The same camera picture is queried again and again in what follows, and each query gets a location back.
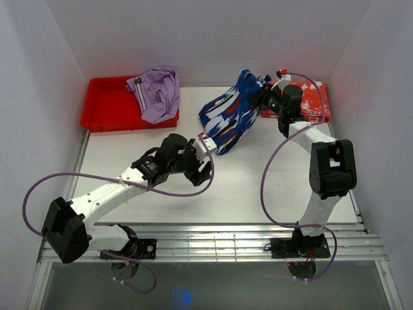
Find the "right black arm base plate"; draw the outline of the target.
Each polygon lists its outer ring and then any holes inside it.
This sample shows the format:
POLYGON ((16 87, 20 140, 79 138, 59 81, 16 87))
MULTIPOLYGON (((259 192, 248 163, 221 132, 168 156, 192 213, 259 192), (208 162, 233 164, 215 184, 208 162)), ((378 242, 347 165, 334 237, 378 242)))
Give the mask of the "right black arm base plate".
POLYGON ((271 238, 268 251, 272 258, 329 258, 330 249, 325 235, 316 237, 271 238))

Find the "blue white red patterned trousers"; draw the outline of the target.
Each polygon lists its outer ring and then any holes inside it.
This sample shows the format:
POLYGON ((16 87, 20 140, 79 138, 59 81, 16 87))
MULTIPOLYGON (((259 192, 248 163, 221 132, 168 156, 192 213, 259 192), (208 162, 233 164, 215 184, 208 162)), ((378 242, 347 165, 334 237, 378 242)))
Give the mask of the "blue white red patterned trousers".
POLYGON ((260 93, 271 81, 269 75, 257 77, 245 68, 225 93, 201 108, 200 122, 218 155, 228 153, 255 123, 259 109, 248 97, 260 93))

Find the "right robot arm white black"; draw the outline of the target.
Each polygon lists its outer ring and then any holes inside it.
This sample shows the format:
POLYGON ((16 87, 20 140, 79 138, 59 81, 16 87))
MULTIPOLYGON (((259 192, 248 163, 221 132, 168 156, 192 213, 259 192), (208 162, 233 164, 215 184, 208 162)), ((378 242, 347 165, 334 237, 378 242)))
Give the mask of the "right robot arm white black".
POLYGON ((285 224, 293 230, 292 236, 270 240, 273 258, 328 258, 325 225, 334 207, 357 183, 352 142, 327 136, 307 121, 301 111, 302 97, 297 85, 280 88, 269 83, 249 96, 254 107, 275 112, 280 133, 310 154, 310 200, 297 223, 285 224))

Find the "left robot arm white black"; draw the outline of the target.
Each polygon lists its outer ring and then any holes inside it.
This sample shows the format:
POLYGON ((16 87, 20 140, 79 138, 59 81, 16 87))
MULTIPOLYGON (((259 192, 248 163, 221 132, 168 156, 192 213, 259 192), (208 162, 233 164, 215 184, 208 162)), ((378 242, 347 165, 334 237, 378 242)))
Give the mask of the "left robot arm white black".
POLYGON ((64 264, 88 251, 100 251, 103 259, 137 258, 142 250, 131 228, 121 224, 99 226, 97 222, 128 200, 148 191, 156 192, 156 186, 172 174, 183 174, 195 187, 211 181, 210 156, 216 149, 213 139, 204 134, 190 140, 170 134, 115 179, 69 201, 56 198, 50 204, 41 233, 64 264))

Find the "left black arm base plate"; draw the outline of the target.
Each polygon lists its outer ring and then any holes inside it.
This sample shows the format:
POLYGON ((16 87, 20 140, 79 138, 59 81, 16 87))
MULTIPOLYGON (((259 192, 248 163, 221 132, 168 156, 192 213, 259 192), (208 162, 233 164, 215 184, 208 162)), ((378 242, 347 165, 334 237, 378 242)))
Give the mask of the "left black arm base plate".
POLYGON ((135 259, 155 259, 157 240, 153 238, 135 238, 126 243, 120 250, 107 250, 108 253, 135 259))

